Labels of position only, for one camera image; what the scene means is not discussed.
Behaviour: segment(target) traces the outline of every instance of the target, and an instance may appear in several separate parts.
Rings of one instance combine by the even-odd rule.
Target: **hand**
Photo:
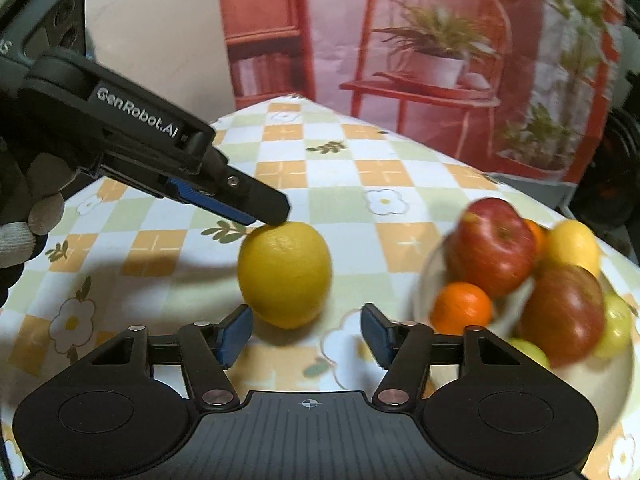
[[[0,306],[22,264],[42,250],[38,240],[60,222],[65,206],[60,190],[76,177],[64,160],[49,153],[20,160],[0,137]]]

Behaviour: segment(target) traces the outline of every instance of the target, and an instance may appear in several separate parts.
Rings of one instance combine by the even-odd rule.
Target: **bookshelf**
[[[220,0],[238,109],[292,92],[314,99],[306,0]]]

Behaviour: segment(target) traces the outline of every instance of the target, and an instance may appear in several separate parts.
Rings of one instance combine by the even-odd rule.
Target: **red apple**
[[[516,290],[531,274],[537,253],[535,236],[525,221],[499,198],[473,202],[444,250],[455,279],[479,286],[491,298]]]
[[[524,306],[518,334],[549,358],[552,368],[577,363],[593,351],[605,327],[600,283],[582,267],[542,270]]]

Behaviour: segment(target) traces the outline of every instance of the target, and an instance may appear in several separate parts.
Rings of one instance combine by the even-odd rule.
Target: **table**
[[[321,319],[283,333],[257,323],[228,374],[239,395],[261,390],[365,390],[382,377],[359,337],[358,309],[408,317],[422,263],[471,201],[508,200],[550,227],[561,219],[528,196],[448,156],[298,96],[254,105],[215,123],[230,163],[284,190],[290,219],[312,224],[334,263]],[[235,236],[214,240],[212,230]],[[242,303],[235,264],[246,231],[193,206],[100,180],[66,204],[46,252],[28,263],[0,311],[2,428],[17,472],[11,419],[24,396],[127,326],[171,333],[217,322]],[[602,269],[630,304],[640,269],[602,244]],[[640,335],[634,335],[635,354]],[[156,378],[184,390],[175,367]],[[592,453],[590,480],[638,476],[640,379],[620,423]]]

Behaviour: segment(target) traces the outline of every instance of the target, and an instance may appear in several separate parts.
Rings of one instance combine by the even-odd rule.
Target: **screw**
[[[234,394],[226,390],[209,390],[202,394],[202,400],[211,406],[224,406],[234,400]]]
[[[404,390],[382,390],[378,394],[378,400],[387,406],[400,406],[409,400],[409,394]]]

